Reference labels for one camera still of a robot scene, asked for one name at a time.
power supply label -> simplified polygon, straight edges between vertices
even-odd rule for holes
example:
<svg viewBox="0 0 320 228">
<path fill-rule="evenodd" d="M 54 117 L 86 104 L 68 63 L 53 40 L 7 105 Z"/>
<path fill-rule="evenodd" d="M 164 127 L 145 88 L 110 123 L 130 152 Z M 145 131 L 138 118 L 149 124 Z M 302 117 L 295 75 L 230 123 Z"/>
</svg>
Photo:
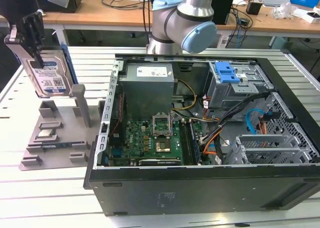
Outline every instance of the power supply label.
<svg viewBox="0 0 320 228">
<path fill-rule="evenodd" d="M 33 73 L 41 89 L 48 93 L 63 93 L 66 85 L 58 74 L 58 64 L 55 61 L 44 61 L 43 69 L 34 68 Z"/>
<path fill-rule="evenodd" d="M 136 69 L 137 77 L 168 77 L 167 67 L 139 66 Z"/>
</svg>

wooden desk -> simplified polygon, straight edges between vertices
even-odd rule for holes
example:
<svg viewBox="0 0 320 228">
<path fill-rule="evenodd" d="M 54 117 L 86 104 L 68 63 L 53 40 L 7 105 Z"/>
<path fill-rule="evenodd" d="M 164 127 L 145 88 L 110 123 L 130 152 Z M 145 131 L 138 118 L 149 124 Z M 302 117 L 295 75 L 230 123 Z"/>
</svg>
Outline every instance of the wooden desk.
<svg viewBox="0 0 320 228">
<path fill-rule="evenodd" d="M 61 15 L 61 12 L 48 12 L 43 17 L 43 23 L 44 24 L 56 24 L 57 19 L 60 15 Z M 8 22 L 3 16 L 0 15 L 0 23 L 6 23 L 6 26 L 7 26 Z"/>
<path fill-rule="evenodd" d="M 236 7 L 238 10 L 246 13 L 247 5 Z M 299 6 L 301 9 L 312 10 L 308 7 Z M 248 35 L 260 36 L 287 36 L 287 37 L 320 37 L 320 24 L 310 24 L 307 21 L 293 17 L 293 19 L 274 19 L 271 15 L 272 8 L 262 6 L 258 15 L 250 15 L 253 19 L 253 26 L 248 30 Z M 285 33 L 286 35 L 275 35 L 274 33 Z"/>
<path fill-rule="evenodd" d="M 123 0 L 114 2 L 114 6 L 125 6 L 137 3 L 135 0 Z M 146 24 L 148 25 L 148 11 L 145 11 Z M 76 13 L 62 13 L 57 24 L 66 30 L 98 30 L 98 31 L 130 31 L 143 32 L 143 13 L 142 9 L 119 10 L 103 5 L 101 0 L 82 0 Z M 229 20 L 227 25 L 218 25 L 218 33 L 228 38 L 236 28 L 236 22 Z M 59 40 L 67 40 L 66 37 L 59 37 Z"/>
</svg>

gray table surface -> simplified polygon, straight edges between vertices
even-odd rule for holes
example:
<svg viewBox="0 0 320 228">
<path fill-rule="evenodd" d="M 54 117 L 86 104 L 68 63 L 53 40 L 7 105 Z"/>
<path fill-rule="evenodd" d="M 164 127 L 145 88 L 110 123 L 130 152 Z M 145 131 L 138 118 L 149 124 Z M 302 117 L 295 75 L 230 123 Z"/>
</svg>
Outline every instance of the gray table surface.
<svg viewBox="0 0 320 228">
<path fill-rule="evenodd" d="M 70 47 L 89 105 L 106 96 L 115 53 L 144 54 L 144 48 Z M 320 125 L 320 85 L 291 55 L 279 50 L 208 49 L 205 55 L 268 58 Z M 58 106 L 74 106 L 58 97 Z M 91 190 L 82 188 L 86 167 L 20 171 L 18 166 L 39 116 L 41 100 L 18 69 L 0 94 L 0 227 L 320 227 L 320 193 L 288 211 L 105 217 Z"/>
</svg>

hard drive label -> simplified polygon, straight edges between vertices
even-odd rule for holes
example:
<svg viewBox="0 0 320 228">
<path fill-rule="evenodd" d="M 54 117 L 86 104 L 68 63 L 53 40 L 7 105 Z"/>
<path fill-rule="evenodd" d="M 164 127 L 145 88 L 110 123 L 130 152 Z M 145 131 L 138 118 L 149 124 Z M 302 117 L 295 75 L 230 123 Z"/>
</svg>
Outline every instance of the hard drive label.
<svg viewBox="0 0 320 228">
<path fill-rule="evenodd" d="M 55 61 L 45 61 L 43 69 L 33 69 L 35 78 L 41 88 L 48 93 L 63 93 L 66 85 L 58 74 L 58 64 Z"/>
</svg>

yellow cable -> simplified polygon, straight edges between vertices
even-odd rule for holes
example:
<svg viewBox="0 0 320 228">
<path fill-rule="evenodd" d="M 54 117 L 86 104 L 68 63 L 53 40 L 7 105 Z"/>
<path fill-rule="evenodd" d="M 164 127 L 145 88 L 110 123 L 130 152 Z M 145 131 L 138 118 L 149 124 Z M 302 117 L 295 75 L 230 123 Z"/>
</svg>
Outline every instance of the yellow cable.
<svg viewBox="0 0 320 228">
<path fill-rule="evenodd" d="M 179 82 L 182 82 L 183 84 L 185 84 L 185 85 L 192 91 L 193 97 L 194 97 L 194 98 L 193 98 L 193 102 L 192 102 L 191 105 L 186 106 L 186 107 L 182 107 L 182 108 L 172 108 L 172 109 L 171 109 L 171 110 L 173 110 L 173 111 L 184 111 L 184 110 L 190 109 L 191 107 L 193 107 L 193 106 L 196 104 L 196 102 L 197 102 L 197 95 L 196 95 L 195 91 L 191 88 L 191 86 L 188 85 L 185 81 L 183 81 L 182 79 L 178 79 L 178 81 L 179 81 Z"/>
</svg>

